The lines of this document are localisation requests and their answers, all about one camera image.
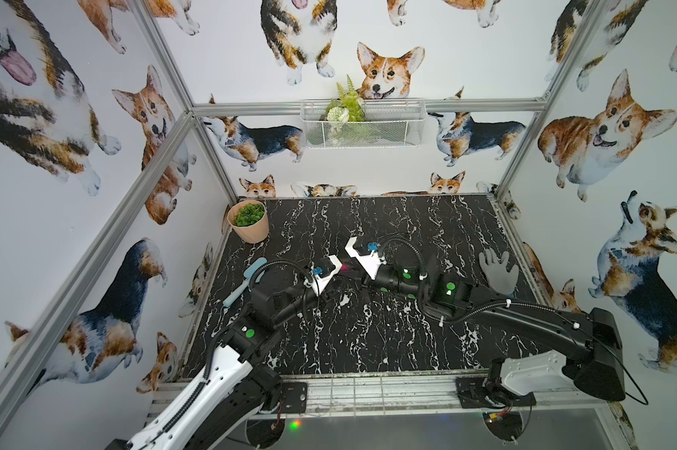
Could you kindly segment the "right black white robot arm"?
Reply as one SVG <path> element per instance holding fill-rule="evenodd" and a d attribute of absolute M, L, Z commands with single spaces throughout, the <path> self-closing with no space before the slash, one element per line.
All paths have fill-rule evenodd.
<path fill-rule="evenodd" d="M 365 286 L 412 298 L 425 317 L 442 326 L 482 324 L 546 347 L 542 354 L 495 361 L 486 388 L 526 397 L 573 385 L 601 401 L 625 400 L 623 343 L 609 311 L 558 311 L 516 300 L 440 272 L 434 257 L 424 258 L 398 236 L 383 242 L 352 237 L 345 250 L 362 267 Z"/>

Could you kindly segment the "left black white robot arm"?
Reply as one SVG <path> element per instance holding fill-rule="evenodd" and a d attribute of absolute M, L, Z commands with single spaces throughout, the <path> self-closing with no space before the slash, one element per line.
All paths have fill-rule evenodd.
<path fill-rule="evenodd" d="M 305 267 L 276 260 L 249 278 L 248 302 L 212 339 L 205 365 L 169 406 L 128 440 L 111 449 L 213 449 L 241 422 L 282 403 L 282 378 L 265 358 L 282 342 L 284 324 L 307 318 L 342 281 L 362 274 L 337 256 Z"/>

